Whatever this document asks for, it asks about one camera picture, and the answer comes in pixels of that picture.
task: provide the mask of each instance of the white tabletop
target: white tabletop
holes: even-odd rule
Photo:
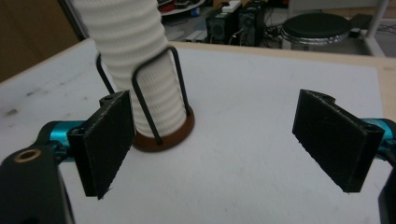
[[[373,67],[178,48],[196,124],[171,150],[127,154],[102,201],[63,163],[77,223],[379,223],[389,175],[374,161],[345,194],[291,133],[300,89],[359,118],[382,117]],[[87,119],[107,94],[91,40],[0,84],[0,160],[51,120]]]

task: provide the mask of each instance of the white corrugated tube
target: white corrugated tube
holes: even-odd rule
[[[157,5],[156,0],[73,1],[118,91],[132,90],[136,67],[168,44]],[[171,54],[141,70],[137,80],[160,136],[179,129],[186,112]],[[131,98],[137,131],[153,137],[134,91]]]

